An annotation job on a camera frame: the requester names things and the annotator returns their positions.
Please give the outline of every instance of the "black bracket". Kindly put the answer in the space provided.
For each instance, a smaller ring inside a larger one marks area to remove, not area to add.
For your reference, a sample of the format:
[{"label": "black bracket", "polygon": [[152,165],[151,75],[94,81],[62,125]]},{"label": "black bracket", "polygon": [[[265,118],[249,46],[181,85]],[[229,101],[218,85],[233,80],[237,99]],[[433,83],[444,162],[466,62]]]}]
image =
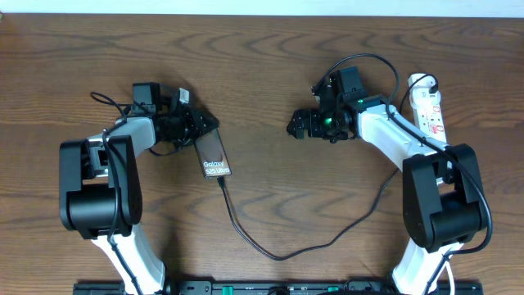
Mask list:
[{"label": "black bracket", "polygon": [[[131,108],[132,116],[151,117],[157,142],[173,143],[176,148],[191,146],[197,138],[219,127],[213,115],[189,103],[187,90],[168,88],[169,95],[163,96],[163,88],[167,87],[154,82],[133,84],[136,104]],[[181,97],[187,102],[180,102]]]},{"label": "black bracket", "polygon": [[[477,157],[471,147],[447,147],[482,189]],[[428,252],[454,243],[467,243],[487,226],[486,209],[472,184],[439,154],[415,155],[403,161],[404,224],[409,236]],[[454,191],[440,195],[436,179],[454,184]]]},{"label": "black bracket", "polygon": [[124,283],[120,284],[75,284],[73,295],[126,295]]},{"label": "black bracket", "polygon": [[308,136],[329,140],[351,140],[359,137],[358,114],[384,101],[382,95],[369,97],[356,66],[337,70],[329,75],[315,94],[319,109],[296,110],[287,125],[287,132],[297,139]]},{"label": "black bracket", "polygon": [[[142,191],[133,143],[129,135],[110,137],[108,143],[115,159],[122,205],[117,213],[116,233],[129,236],[131,227],[142,217]],[[106,184],[84,184],[84,180],[94,178],[89,144],[84,139],[60,146],[61,221],[68,230],[78,230],[84,239],[109,231],[115,213],[115,185],[109,166]]]}]

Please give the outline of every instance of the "white power strip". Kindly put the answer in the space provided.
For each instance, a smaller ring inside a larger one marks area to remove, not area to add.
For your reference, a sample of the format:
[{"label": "white power strip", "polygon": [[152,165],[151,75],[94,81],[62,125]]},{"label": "white power strip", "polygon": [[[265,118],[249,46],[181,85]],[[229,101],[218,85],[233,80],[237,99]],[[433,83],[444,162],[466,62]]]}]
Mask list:
[{"label": "white power strip", "polygon": [[[408,85],[424,76],[423,73],[413,74],[408,79]],[[413,108],[415,126],[427,136],[446,143],[444,121],[440,109],[440,91],[429,93],[436,81],[433,77],[426,77],[411,88],[409,104]]]}]

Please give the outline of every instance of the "green connector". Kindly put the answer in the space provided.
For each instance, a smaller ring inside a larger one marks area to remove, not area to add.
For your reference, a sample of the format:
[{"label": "green connector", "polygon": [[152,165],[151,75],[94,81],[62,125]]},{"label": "green connector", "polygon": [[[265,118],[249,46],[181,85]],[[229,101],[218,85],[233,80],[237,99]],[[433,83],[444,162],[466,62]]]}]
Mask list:
[{"label": "green connector", "polygon": [[222,287],[222,295],[233,295],[233,287]]}]

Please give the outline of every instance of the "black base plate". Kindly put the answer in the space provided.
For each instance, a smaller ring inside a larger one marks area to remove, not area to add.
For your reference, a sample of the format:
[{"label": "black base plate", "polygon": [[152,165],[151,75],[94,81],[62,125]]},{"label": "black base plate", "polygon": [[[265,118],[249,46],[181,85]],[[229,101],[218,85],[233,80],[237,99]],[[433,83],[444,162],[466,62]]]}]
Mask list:
[{"label": "black base plate", "polygon": [[[359,295],[398,294],[392,283],[380,279],[352,279],[345,283],[211,283],[181,281],[177,295],[319,295],[355,291]],[[125,295],[123,284],[75,284],[73,295]],[[431,295],[448,295],[449,285],[438,283]],[[482,284],[455,282],[456,295],[484,295]]]}]

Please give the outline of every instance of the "white wall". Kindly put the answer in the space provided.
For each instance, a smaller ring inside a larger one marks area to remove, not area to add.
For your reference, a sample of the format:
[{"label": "white wall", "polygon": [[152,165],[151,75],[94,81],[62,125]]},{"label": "white wall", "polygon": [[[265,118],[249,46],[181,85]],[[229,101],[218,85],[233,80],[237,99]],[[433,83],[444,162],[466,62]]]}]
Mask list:
[{"label": "white wall", "polygon": [[0,0],[0,11],[254,16],[524,17],[524,0]]}]

